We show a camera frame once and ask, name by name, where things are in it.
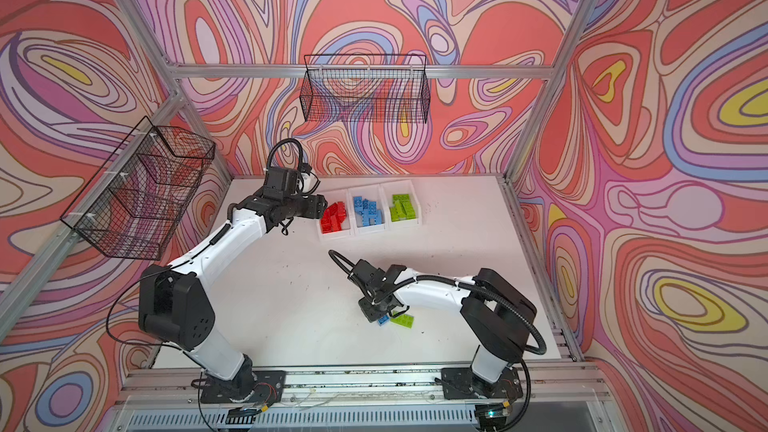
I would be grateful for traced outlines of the green lego brick bottom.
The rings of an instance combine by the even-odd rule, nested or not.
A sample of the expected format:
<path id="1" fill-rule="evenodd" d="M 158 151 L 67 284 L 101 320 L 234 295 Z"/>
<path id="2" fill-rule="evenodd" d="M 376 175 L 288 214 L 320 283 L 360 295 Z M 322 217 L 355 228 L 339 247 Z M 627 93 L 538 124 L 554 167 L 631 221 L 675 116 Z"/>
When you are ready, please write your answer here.
<path id="1" fill-rule="evenodd" d="M 414 317 L 409 314 L 403 314 L 397 317 L 393 317 L 390 321 L 396 325 L 412 329 L 414 324 Z"/>

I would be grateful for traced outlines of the blue lego brick top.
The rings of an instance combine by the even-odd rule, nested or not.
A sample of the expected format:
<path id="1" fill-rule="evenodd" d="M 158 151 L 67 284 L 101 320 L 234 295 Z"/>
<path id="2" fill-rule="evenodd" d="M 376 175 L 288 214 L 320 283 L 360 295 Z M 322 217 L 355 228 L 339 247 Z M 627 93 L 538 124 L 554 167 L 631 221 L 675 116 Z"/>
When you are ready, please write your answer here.
<path id="1" fill-rule="evenodd" d="M 362 196 L 354 196 L 353 197 L 353 206 L 354 206 L 354 210 L 356 212 L 358 212 L 358 213 L 362 212 L 362 210 L 364 208 L 363 204 L 364 204 L 364 199 L 363 199 Z"/>

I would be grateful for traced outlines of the large green lego brick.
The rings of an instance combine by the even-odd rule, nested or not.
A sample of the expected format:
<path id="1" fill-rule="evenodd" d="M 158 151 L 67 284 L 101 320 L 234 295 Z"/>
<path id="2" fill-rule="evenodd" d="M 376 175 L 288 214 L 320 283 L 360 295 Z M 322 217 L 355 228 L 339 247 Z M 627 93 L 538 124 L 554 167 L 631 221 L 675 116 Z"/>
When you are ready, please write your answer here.
<path id="1" fill-rule="evenodd" d="M 405 220 L 415 220 L 417 218 L 417 213 L 409 194 L 401 195 L 398 203 L 402 209 L 401 215 Z"/>

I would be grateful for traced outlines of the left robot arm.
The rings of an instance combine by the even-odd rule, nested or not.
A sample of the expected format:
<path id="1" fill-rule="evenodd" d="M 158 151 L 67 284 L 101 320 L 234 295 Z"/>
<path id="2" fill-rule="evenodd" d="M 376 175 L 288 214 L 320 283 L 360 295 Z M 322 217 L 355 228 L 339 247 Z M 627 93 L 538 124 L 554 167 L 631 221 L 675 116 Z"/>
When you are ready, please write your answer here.
<path id="1" fill-rule="evenodd" d="M 250 359 L 216 328 L 208 293 L 242 252 L 271 231 L 286 235 L 296 218 L 321 219 L 327 201 L 316 193 L 318 186 L 302 144 L 295 138 L 277 142 L 263 184 L 228 206 L 223 225 L 169 264 L 144 270 L 140 330 L 180 348 L 211 378 L 237 386 L 250 382 Z"/>

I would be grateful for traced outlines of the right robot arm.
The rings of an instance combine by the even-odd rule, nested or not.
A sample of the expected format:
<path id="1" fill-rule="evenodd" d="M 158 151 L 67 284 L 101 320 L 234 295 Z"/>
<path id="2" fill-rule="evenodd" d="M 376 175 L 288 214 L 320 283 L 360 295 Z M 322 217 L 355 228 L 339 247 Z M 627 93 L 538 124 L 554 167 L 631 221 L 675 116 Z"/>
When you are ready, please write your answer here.
<path id="1" fill-rule="evenodd" d="M 370 322 L 395 318 L 410 309 L 459 314 L 479 342 L 472 378 L 494 385 L 527 353 L 543 356 L 546 341 L 535 326 L 536 306 L 499 273 L 482 268 L 471 277 L 451 278 L 392 265 L 387 270 L 359 260 L 342 270 L 362 293 L 358 305 Z"/>

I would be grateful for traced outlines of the left white bin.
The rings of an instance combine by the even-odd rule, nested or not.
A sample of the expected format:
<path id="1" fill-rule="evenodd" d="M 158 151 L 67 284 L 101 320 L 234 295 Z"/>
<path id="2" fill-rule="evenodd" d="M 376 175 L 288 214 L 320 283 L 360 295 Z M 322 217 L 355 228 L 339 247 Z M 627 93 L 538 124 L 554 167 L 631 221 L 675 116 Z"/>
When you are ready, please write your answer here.
<path id="1" fill-rule="evenodd" d="M 351 224 L 352 207 L 348 204 L 347 192 L 343 189 L 323 192 L 327 208 L 317 224 L 321 241 L 342 239 L 353 236 Z"/>

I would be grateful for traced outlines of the white bin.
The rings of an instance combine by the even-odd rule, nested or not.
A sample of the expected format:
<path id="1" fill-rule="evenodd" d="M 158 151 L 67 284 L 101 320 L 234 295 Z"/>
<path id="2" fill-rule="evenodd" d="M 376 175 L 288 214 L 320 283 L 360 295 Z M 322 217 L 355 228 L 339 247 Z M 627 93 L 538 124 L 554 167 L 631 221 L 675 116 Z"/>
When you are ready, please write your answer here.
<path id="1" fill-rule="evenodd" d="M 352 187 L 348 190 L 352 212 L 352 228 L 356 235 L 381 233 L 386 230 L 384 203 L 377 185 Z"/>
<path id="2" fill-rule="evenodd" d="M 380 190 L 391 230 L 413 228 L 422 224 L 421 207 L 411 180 L 384 182 L 380 185 Z"/>
<path id="3" fill-rule="evenodd" d="M 351 224 L 352 207 L 348 204 L 347 192 L 343 189 L 323 192 L 327 208 L 317 224 L 321 241 L 342 239 L 353 236 Z"/>

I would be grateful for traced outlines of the middle white bin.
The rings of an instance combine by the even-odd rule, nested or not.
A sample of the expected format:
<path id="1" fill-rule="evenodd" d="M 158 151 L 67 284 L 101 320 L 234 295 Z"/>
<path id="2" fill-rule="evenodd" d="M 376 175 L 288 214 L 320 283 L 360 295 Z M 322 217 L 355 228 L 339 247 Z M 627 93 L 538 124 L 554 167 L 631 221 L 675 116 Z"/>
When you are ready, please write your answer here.
<path id="1" fill-rule="evenodd" d="M 348 190 L 352 212 L 352 228 L 356 235 L 381 233 L 386 230 L 384 203 L 377 185 L 352 187 Z"/>

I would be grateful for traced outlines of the right white bin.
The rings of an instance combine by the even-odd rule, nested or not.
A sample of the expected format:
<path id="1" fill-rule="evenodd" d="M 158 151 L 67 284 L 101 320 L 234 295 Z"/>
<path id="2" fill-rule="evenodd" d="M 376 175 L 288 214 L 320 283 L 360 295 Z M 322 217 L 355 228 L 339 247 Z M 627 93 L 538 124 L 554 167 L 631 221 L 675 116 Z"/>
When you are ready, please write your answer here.
<path id="1" fill-rule="evenodd" d="M 422 224 L 421 207 L 411 180 L 384 182 L 380 185 L 380 190 L 391 230 L 413 228 Z"/>

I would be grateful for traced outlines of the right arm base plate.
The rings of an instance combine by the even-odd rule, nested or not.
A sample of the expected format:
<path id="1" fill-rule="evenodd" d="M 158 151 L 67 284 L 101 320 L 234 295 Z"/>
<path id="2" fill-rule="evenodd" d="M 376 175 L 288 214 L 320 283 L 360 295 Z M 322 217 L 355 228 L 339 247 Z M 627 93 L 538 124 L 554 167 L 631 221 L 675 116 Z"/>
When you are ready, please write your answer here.
<path id="1" fill-rule="evenodd" d="M 514 368 L 505 368 L 493 383 L 476 376 L 469 367 L 443 368 L 435 383 L 442 387 L 447 400 L 507 399 L 514 402 L 524 396 Z"/>

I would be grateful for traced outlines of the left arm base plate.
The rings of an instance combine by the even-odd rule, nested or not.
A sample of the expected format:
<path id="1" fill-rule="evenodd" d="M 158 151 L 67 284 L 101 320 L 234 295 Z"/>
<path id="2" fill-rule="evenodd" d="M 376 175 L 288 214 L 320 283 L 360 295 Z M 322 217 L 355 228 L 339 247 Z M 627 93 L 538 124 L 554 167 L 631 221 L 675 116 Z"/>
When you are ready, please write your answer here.
<path id="1" fill-rule="evenodd" d="M 283 370 L 253 370 L 250 378 L 224 381 L 205 373 L 201 386 L 203 404 L 266 404 L 282 400 L 287 374 Z"/>

